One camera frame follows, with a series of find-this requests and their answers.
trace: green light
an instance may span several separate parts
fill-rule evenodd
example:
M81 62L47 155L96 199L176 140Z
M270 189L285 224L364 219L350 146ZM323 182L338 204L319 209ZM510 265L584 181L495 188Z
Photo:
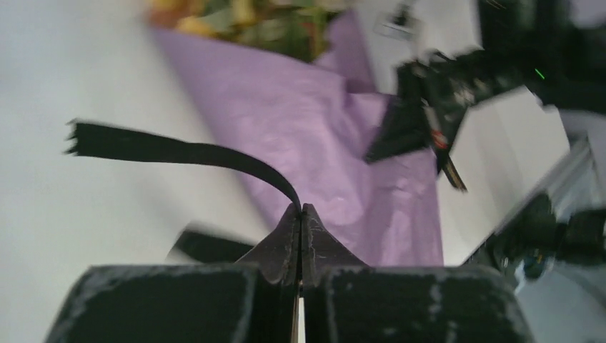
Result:
M545 76L543 76L543 74L541 74L541 72L539 71L539 69L535 68L535 71L537 72L537 74L539 74L539 76L541 76L541 79L545 80Z

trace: lavender fabric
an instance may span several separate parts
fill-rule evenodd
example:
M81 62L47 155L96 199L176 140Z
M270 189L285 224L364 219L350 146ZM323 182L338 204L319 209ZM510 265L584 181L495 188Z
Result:
M265 161L315 205L325 227L373 266L442 265L434 157L368 166L361 156L388 98L374 93L354 13L316 64L161 29L154 35L217 143ZM289 200L242 176L275 225Z

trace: black fabric strip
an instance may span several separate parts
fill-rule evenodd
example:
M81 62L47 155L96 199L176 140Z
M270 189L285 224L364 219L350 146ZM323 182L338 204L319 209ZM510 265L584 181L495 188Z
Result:
M70 139L75 145L67 154L123 161L201 164L222 166L261 179L287 196L301 214L301 202L294 187L270 165L240 151L205 143L188 143L146 132L72 121Z

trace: white surface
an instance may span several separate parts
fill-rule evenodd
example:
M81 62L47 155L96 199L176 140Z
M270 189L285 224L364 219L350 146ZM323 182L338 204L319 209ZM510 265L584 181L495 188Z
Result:
M92 264L162 263L191 220L267 228L223 169L64 156L74 117L211 137L127 0L0 1L0 342L42 342Z
M412 41L374 33L377 17L400 1L356 5L375 82L391 94L403 61L426 49L453 55L480 46L475 0L418 0L413 16L424 23ZM468 192L453 189L444 174L438 179L445 264L463 263L568 149L558 111L542 109L525 87L470 110L451 153Z

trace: purple cloth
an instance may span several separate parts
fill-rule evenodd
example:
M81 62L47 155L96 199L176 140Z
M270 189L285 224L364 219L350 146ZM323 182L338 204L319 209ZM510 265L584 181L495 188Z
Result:
M373 266L442 265L432 152L372 166L361 159L387 97L373 93L352 12L333 23L332 51L315 65L172 31L154 35L217 143L283 173L360 259ZM242 178L275 225L289 200L263 181Z

